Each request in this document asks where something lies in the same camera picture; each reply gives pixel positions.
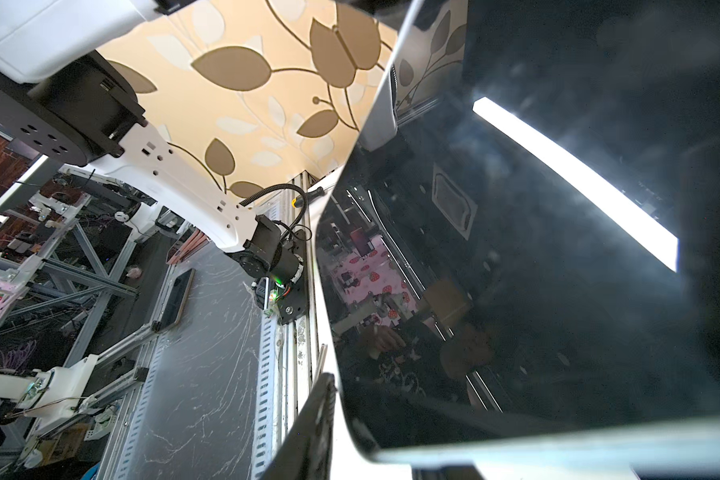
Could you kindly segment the black phone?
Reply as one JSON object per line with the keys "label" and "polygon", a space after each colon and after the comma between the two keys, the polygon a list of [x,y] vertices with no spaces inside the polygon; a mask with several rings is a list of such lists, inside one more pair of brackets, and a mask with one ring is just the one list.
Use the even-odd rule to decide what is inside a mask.
{"label": "black phone", "polygon": [[418,468],[720,479],[720,1],[353,1],[399,30],[318,264],[344,423]]}

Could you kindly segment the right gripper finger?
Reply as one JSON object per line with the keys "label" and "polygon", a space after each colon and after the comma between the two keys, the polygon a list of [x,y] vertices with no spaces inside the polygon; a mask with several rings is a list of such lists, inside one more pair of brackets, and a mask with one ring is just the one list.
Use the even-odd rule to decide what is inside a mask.
{"label": "right gripper finger", "polygon": [[322,373],[262,479],[330,478],[335,403],[335,377]]}

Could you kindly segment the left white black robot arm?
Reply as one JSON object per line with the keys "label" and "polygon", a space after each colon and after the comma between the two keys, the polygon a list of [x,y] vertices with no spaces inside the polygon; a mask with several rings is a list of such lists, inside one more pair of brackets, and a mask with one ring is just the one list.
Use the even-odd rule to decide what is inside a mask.
{"label": "left white black robot arm", "polygon": [[231,183],[219,140],[203,159],[169,143],[139,96],[151,86],[99,53],[105,43],[183,8],[180,1],[0,1],[0,123],[43,161],[87,167],[161,202],[252,277],[281,323],[309,309],[306,237],[296,220],[253,211],[266,195]]}

